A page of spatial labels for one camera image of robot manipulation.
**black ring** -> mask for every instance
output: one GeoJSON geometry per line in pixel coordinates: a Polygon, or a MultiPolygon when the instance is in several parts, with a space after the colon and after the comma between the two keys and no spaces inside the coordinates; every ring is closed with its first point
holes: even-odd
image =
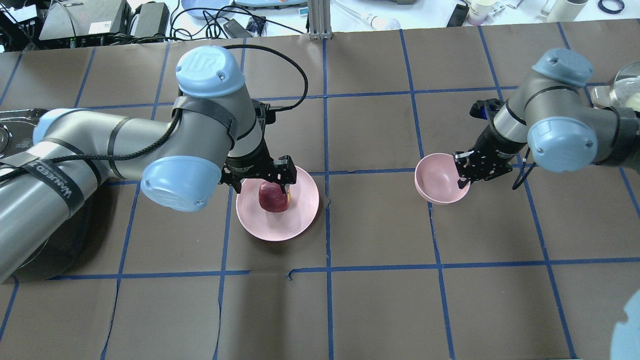
{"type": "Polygon", "coordinates": [[[604,11],[605,13],[610,13],[610,14],[617,14],[617,13],[621,13],[622,10],[625,9],[625,3],[622,0],[611,0],[611,1],[615,1],[616,3],[618,3],[618,5],[620,5],[620,9],[617,10],[611,10],[608,7],[604,6],[604,4],[602,3],[603,0],[598,0],[598,8],[602,11],[604,11]]]}

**metal post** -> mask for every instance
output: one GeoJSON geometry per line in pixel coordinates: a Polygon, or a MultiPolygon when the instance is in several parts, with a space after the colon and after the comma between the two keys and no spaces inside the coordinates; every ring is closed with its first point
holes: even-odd
{"type": "Polygon", "coordinates": [[[331,38],[331,0],[308,0],[309,38],[331,38]]]}

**robotic arm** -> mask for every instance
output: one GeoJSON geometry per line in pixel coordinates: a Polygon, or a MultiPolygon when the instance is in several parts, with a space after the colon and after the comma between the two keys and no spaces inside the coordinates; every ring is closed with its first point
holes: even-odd
{"type": "Polygon", "coordinates": [[[509,162],[527,144],[537,165],[553,172],[590,163],[640,171],[640,109],[582,105],[579,91],[592,73],[580,54],[551,49],[504,104],[477,103],[470,114],[489,125],[471,149],[454,153],[458,186],[512,171],[509,162]]]}
{"type": "Polygon", "coordinates": [[[239,193],[244,178],[278,183],[283,192],[296,182],[292,159],[269,155],[264,127],[275,116],[250,98],[230,52],[198,47],[180,59],[176,76],[170,124],[52,110],[32,148],[0,159],[0,281],[109,177],[140,180],[147,197],[179,211],[204,208],[218,183],[239,193]]]}

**white cylinder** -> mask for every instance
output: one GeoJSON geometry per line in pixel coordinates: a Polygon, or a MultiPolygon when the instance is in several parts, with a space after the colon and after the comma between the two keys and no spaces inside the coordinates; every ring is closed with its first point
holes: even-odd
{"type": "Polygon", "coordinates": [[[478,26],[484,22],[486,16],[491,11],[495,0],[473,0],[469,6],[467,21],[473,26],[478,26]]]}
{"type": "Polygon", "coordinates": [[[556,0],[547,22],[574,21],[588,0],[556,0]]]}

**power adapter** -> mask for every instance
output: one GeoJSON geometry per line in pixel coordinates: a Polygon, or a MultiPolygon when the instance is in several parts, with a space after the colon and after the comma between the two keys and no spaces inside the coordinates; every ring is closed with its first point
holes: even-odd
{"type": "Polygon", "coordinates": [[[165,3],[142,4],[132,35],[138,38],[152,37],[156,34],[164,35],[168,20],[169,9],[165,3]]]}

